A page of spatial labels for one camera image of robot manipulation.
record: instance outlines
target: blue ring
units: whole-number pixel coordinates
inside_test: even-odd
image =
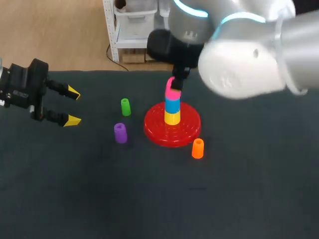
[[[170,114],[178,113],[180,111],[180,99],[171,101],[165,98],[165,111]]]

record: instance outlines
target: pink ring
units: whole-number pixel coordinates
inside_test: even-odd
[[[165,97],[168,98],[170,101],[177,101],[181,96],[181,91],[178,90],[172,90],[171,83],[175,79],[175,77],[169,78],[167,84],[166,84],[166,90],[165,90]]]

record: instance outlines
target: plastic storage bin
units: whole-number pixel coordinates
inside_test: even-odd
[[[154,17],[158,11],[157,0],[127,0],[126,12],[114,7],[118,23],[121,24],[122,39],[148,38],[154,30]]]
[[[164,26],[167,30],[169,30],[168,16],[170,12],[170,2],[171,0],[159,0],[159,14],[164,18]]]

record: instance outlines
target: purple cylinder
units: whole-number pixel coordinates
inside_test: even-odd
[[[114,126],[114,134],[116,143],[126,143],[128,141],[128,134],[126,132],[125,124],[117,123]]]

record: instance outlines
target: ring stacking toy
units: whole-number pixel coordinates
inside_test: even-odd
[[[154,143],[165,147],[183,147],[193,143],[201,131],[197,111],[180,102],[181,91],[172,90],[171,77],[166,85],[165,102],[153,106],[144,119],[144,131]]]

